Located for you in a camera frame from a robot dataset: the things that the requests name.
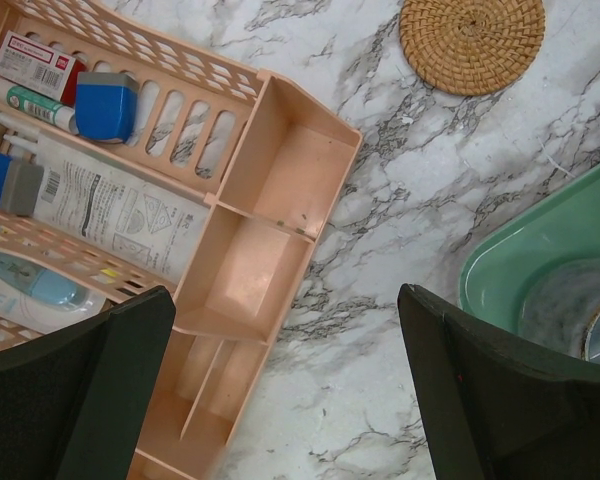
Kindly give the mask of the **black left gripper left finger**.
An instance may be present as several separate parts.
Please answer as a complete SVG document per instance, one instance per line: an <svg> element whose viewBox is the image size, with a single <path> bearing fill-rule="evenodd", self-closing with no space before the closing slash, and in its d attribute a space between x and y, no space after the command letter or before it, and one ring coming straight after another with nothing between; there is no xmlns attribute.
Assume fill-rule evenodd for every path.
<svg viewBox="0 0 600 480"><path fill-rule="evenodd" d="M0 351L0 479L124 479L176 308L155 287Z"/></svg>

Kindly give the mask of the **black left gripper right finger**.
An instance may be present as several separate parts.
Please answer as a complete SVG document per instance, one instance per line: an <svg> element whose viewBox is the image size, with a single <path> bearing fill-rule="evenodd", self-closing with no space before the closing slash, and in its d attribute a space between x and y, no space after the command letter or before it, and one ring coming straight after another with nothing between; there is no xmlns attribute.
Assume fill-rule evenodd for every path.
<svg viewBox="0 0 600 480"><path fill-rule="evenodd" d="M600 479L600 365L402 285L402 334L438 479Z"/></svg>

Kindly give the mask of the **green floral tray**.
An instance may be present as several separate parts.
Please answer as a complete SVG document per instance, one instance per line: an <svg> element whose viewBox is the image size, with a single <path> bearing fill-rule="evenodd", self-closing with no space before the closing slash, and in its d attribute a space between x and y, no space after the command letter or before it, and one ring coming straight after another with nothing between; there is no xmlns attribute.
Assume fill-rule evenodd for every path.
<svg viewBox="0 0 600 480"><path fill-rule="evenodd" d="M460 275L459 305L519 336L529 289L556 267L589 258L600 258L600 164L479 244Z"/></svg>

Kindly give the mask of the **woven coaster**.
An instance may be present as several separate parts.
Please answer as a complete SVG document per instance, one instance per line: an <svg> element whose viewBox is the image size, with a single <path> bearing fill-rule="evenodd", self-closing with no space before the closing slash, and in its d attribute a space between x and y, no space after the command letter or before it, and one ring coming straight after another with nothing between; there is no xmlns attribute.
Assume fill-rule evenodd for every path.
<svg viewBox="0 0 600 480"><path fill-rule="evenodd" d="M545 34L541 1L406 1L399 39L407 63L446 93L479 96L515 82Z"/></svg>

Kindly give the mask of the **grey ceramic mug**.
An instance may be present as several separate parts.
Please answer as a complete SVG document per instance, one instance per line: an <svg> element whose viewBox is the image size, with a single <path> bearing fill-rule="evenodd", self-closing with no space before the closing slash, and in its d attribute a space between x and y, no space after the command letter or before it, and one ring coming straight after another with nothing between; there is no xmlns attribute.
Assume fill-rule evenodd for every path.
<svg viewBox="0 0 600 480"><path fill-rule="evenodd" d="M517 333L600 365L600 258L569 261L541 277L522 303Z"/></svg>

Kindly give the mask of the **light blue packaged tool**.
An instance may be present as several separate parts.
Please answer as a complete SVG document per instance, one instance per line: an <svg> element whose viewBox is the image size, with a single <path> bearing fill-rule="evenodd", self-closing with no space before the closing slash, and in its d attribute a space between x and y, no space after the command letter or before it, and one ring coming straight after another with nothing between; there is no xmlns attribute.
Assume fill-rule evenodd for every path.
<svg viewBox="0 0 600 480"><path fill-rule="evenodd" d="M107 299L34 262L0 253L0 317L48 334L100 313Z"/></svg>

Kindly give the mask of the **white printed paper pack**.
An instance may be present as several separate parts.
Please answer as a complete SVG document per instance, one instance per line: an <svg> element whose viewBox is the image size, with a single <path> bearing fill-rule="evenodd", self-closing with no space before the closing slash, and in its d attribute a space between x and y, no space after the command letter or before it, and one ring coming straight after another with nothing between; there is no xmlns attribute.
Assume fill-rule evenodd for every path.
<svg viewBox="0 0 600 480"><path fill-rule="evenodd" d="M44 177L33 217L172 283L181 280L208 209L0 112L8 140Z"/></svg>

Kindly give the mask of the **blue grey stamp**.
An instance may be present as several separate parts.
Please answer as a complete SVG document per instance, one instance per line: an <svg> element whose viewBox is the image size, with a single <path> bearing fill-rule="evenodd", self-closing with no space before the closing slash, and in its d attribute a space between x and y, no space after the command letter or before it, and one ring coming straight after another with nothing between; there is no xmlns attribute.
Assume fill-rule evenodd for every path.
<svg viewBox="0 0 600 480"><path fill-rule="evenodd" d="M98 142L127 142L135 125L138 91L139 84L125 73L79 73L75 99L79 134Z"/></svg>
<svg viewBox="0 0 600 480"><path fill-rule="evenodd" d="M42 166L0 153L0 210L32 216L43 177Z"/></svg>

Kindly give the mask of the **orange plastic file organizer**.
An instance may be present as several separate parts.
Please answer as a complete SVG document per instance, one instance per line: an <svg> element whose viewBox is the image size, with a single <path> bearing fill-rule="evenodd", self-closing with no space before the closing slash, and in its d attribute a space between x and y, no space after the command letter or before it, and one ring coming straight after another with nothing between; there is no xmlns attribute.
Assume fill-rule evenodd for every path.
<svg viewBox="0 0 600 480"><path fill-rule="evenodd" d="M34 33L159 92L132 146L70 145L207 209L168 284L176 316L130 479L207 479L240 421L362 143L291 80L97 1L0 1L0 44Z"/></svg>

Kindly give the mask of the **white green glue tube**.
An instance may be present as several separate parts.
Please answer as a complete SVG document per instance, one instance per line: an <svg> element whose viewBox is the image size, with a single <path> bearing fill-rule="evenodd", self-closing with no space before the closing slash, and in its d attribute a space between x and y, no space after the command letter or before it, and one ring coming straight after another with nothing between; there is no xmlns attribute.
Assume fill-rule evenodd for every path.
<svg viewBox="0 0 600 480"><path fill-rule="evenodd" d="M0 77L0 101L47 124L77 135L75 111L56 100Z"/></svg>

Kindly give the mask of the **white red small box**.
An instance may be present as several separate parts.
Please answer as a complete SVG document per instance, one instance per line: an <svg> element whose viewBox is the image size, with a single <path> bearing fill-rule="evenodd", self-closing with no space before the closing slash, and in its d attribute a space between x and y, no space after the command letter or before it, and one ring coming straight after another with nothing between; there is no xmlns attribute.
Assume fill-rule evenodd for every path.
<svg viewBox="0 0 600 480"><path fill-rule="evenodd" d="M13 31L0 47L1 77L70 107L78 75L86 70L78 58Z"/></svg>

